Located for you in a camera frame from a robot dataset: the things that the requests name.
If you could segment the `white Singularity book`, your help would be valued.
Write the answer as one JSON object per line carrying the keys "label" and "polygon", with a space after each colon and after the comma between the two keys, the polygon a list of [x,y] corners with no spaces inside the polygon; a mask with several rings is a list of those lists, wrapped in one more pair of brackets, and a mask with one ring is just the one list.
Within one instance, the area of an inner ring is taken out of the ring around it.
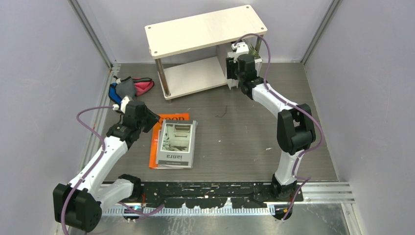
{"label": "white Singularity book", "polygon": [[248,43],[247,45],[249,48],[249,55],[252,55],[254,57],[255,69],[257,71],[257,75],[259,75],[263,60],[261,56],[259,55],[258,51],[254,48],[254,46],[251,43]]}

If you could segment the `blue grey red cloth pile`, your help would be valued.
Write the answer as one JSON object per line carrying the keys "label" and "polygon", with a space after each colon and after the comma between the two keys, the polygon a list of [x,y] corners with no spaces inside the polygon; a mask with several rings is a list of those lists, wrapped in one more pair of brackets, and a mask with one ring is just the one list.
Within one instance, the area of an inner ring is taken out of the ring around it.
{"label": "blue grey red cloth pile", "polygon": [[114,75],[113,78],[115,82],[109,86],[108,97],[113,103],[118,105],[121,104],[125,96],[134,98],[143,95],[151,90],[155,84],[153,79],[149,77],[133,78],[129,76],[120,79]]}

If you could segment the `photo magazine pages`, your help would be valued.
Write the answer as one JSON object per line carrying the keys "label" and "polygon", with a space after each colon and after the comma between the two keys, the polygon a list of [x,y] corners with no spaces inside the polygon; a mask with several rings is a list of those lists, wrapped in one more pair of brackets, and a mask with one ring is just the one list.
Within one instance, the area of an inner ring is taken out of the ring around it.
{"label": "photo magazine pages", "polygon": [[195,120],[165,119],[159,131],[156,164],[161,168],[193,168]]}

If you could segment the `orange book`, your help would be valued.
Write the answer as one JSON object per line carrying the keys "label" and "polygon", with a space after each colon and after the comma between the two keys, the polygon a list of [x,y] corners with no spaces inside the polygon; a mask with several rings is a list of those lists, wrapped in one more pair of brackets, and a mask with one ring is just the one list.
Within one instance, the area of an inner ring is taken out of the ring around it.
{"label": "orange book", "polygon": [[152,137],[150,145],[150,157],[149,157],[149,168],[150,169],[169,169],[169,167],[156,164],[157,158],[157,148],[159,140],[159,132],[162,128],[162,123],[164,120],[190,120],[189,113],[181,114],[158,114],[160,117],[158,123],[152,128]]}

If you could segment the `grey white portfolio file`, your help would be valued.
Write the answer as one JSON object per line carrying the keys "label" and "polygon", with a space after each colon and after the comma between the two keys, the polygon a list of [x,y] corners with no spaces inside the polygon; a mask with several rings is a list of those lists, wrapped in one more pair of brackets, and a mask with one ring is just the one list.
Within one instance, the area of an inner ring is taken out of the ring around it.
{"label": "grey white portfolio file", "polygon": [[216,46],[216,56],[230,90],[238,87],[238,65],[234,62],[233,55],[234,51],[231,48],[231,43]]}

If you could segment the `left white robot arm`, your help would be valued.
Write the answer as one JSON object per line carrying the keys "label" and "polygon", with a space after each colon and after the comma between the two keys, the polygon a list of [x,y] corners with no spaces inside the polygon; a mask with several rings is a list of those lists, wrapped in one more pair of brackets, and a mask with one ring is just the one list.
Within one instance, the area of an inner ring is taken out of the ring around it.
{"label": "left white robot arm", "polygon": [[101,147],[72,180],[58,184],[53,190],[54,217],[66,235],[68,227],[86,233],[93,231],[103,212],[125,199],[137,202],[143,195],[141,179],[129,174],[122,174],[105,188],[101,184],[140,134],[149,132],[160,116],[144,102],[129,96],[110,108],[121,113],[121,120],[109,128],[105,137],[81,123],[99,138]]}

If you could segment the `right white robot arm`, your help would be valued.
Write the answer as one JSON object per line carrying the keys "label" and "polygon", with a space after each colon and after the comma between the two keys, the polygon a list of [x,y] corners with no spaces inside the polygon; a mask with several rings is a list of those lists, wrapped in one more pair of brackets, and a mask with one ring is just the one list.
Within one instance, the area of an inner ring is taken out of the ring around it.
{"label": "right white robot arm", "polygon": [[258,76],[253,55],[228,53],[226,73],[228,80],[238,82],[243,94],[277,118],[276,138],[281,157],[272,176],[270,191],[276,200],[284,201],[296,189],[295,174],[300,154],[316,139],[311,109],[307,104],[298,105],[287,100]]}

